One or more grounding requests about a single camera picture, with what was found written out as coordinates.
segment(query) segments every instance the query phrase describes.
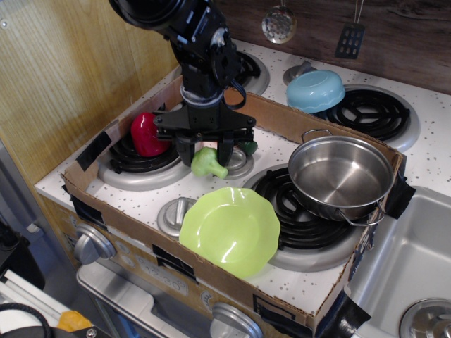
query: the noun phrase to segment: wood grain panel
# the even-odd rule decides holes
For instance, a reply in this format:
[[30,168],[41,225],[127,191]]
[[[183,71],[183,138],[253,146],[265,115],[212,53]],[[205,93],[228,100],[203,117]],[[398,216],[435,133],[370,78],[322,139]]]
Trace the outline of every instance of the wood grain panel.
[[177,64],[106,0],[2,1],[0,18],[0,137],[29,185]]
[[367,0],[366,27],[357,60],[335,58],[344,23],[354,20],[355,1],[287,1],[297,31],[287,44],[267,41],[261,19],[275,0],[218,0],[232,36],[268,48],[451,94],[451,1]]

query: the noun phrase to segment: wooden cabinet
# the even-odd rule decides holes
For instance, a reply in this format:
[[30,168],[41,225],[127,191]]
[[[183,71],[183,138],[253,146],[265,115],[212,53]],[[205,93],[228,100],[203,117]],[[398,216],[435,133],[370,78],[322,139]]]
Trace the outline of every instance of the wooden cabinet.
[[34,184],[177,62],[108,0],[4,0],[0,21],[0,138],[58,234]]

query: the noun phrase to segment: blue bowl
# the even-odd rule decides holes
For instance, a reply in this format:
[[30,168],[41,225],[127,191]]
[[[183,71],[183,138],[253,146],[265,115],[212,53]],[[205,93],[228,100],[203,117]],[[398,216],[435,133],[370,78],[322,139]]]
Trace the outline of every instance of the blue bowl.
[[331,70],[315,70],[300,75],[287,88],[287,104],[309,114],[329,109],[344,97],[341,77]]

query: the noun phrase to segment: cardboard box wall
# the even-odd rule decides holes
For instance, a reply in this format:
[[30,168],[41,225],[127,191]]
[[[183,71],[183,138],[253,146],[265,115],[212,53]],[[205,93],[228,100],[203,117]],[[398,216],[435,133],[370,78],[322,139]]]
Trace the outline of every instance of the cardboard box wall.
[[[107,126],[99,135],[87,146],[63,175],[68,193],[80,200],[82,203],[92,207],[101,213],[103,221],[109,227],[114,227],[127,236],[138,240],[145,246],[152,248],[157,246],[170,255],[180,259],[190,266],[194,271],[194,276],[199,283],[205,281],[210,287],[214,287],[218,292],[228,295],[231,299],[238,301],[246,308],[254,308],[254,299],[258,297],[263,302],[273,304],[274,309],[280,309],[280,314],[286,316],[290,313],[290,319],[296,323],[310,328],[313,332],[317,328],[321,319],[327,314],[338,294],[348,283],[352,270],[354,255],[350,256],[342,274],[335,285],[331,288],[330,294],[324,299],[320,309],[315,313],[305,313],[303,310],[295,308],[290,304],[275,299],[263,293],[253,285],[240,280],[226,271],[211,264],[204,258],[186,249],[179,242],[167,237],[165,234],[155,230],[140,221],[131,218],[122,211],[100,201],[86,192],[90,182],[97,177],[97,158],[109,147],[114,145],[130,131],[132,121],[143,111],[155,111],[165,105],[171,109],[182,101],[180,95],[181,77],[166,85],[160,92],[150,97],[145,94],[140,100],[134,103],[129,109],[124,111],[116,120]],[[241,100],[241,96],[234,90],[226,92],[228,104],[234,104]],[[260,96],[248,94],[246,105],[239,110],[246,115],[257,119],[257,125],[279,134],[290,141],[302,143],[301,136],[306,131],[312,129],[327,129],[334,135],[351,136],[363,139],[375,146],[389,160],[396,173],[402,162],[402,154],[391,149],[376,139],[372,139],[364,134],[349,128],[334,125],[328,121],[320,120],[312,115],[305,114],[294,108],[277,104]],[[361,243],[357,250],[362,250],[366,246],[363,243],[367,239],[366,232],[361,237]]]

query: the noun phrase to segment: green toy vegetable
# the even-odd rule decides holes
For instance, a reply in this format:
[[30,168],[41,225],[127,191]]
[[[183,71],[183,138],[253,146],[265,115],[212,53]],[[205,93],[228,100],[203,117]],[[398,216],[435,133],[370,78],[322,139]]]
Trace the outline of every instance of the green toy vegetable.
[[227,168],[224,168],[216,160],[216,149],[204,147],[194,154],[191,162],[191,171],[196,176],[206,176],[213,174],[219,178],[226,178]]

